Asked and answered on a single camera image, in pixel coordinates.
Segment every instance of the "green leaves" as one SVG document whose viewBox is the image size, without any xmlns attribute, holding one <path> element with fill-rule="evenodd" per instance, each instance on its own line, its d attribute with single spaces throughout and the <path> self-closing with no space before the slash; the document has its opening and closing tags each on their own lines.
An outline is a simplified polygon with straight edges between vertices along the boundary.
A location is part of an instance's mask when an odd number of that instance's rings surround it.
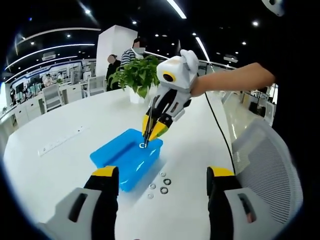
<svg viewBox="0 0 320 240">
<path fill-rule="evenodd" d="M 138 94 L 139 94 L 140 97 L 145 99 L 146 96 L 147 96 L 147 93 L 148 93 L 148 87 L 147 86 L 139 87 Z"/>
<path fill-rule="evenodd" d="M 110 85 L 118 82 L 124 89 L 128 86 L 138 93 L 142 98 L 147 96 L 148 88 L 152 85 L 160 84 L 157 77 L 157 66 L 159 60 L 152 55 L 144 59 L 134 59 L 123 67 L 118 67 L 116 72 L 112 74 L 108 81 Z"/>
</svg>

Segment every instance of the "blue plastic box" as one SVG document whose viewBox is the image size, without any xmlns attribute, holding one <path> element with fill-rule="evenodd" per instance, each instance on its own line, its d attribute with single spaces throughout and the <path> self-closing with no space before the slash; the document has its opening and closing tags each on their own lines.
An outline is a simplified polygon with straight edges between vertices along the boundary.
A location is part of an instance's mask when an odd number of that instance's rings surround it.
<svg viewBox="0 0 320 240">
<path fill-rule="evenodd" d="M 137 182 L 146 174 L 159 158 L 163 141 L 155 139 L 147 148 L 140 148 L 144 142 L 140 131 L 128 129 L 115 139 L 90 154 L 90 158 L 98 169 L 106 166 L 119 168 L 119 186 L 131 191 Z"/>
</svg>

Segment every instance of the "potted plant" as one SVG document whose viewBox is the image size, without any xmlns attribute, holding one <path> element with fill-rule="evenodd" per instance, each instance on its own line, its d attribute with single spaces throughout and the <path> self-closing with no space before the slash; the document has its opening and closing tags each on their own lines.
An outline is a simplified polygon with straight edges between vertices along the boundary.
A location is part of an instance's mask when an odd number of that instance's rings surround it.
<svg viewBox="0 0 320 240">
<path fill-rule="evenodd" d="M 110 86 L 118 82 L 124 90 L 129 88 L 130 101 L 143 103 L 152 85 L 158 86 L 157 66 L 159 60 L 155 56 L 147 56 L 143 59 L 134 59 L 123 67 L 118 67 L 116 72 L 110 75 Z"/>
</svg>

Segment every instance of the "striped shirt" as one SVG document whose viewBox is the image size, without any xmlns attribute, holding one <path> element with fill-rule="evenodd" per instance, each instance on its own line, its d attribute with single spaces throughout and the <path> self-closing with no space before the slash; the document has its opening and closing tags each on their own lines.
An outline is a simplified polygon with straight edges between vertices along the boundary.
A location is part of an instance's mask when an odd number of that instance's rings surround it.
<svg viewBox="0 0 320 240">
<path fill-rule="evenodd" d="M 143 58 L 143 56 L 135 53 L 135 51 L 132 48 L 129 48 L 122 54 L 120 66 L 123 67 L 124 65 L 129 64 L 132 60 L 136 58 L 140 59 Z"/>
</svg>

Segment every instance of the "power strip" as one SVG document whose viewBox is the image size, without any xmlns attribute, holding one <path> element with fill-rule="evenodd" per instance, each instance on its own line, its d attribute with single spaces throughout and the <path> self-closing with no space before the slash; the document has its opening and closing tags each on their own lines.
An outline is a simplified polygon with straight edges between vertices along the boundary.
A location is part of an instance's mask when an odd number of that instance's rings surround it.
<svg viewBox="0 0 320 240">
<path fill-rule="evenodd" d="M 70 139 L 72 139 L 76 135 L 81 134 L 84 130 L 86 130 L 86 128 L 81 126 L 81 127 L 77 128 L 76 130 L 74 130 L 73 132 L 71 132 L 70 134 L 68 134 L 66 136 L 63 136 L 63 137 L 59 138 L 58 140 L 45 145 L 43 148 L 38 150 L 39 157 L 42 157 L 46 153 L 50 152 L 52 149 L 60 146 L 61 144 L 65 143 L 66 141 L 68 141 Z"/>
</svg>

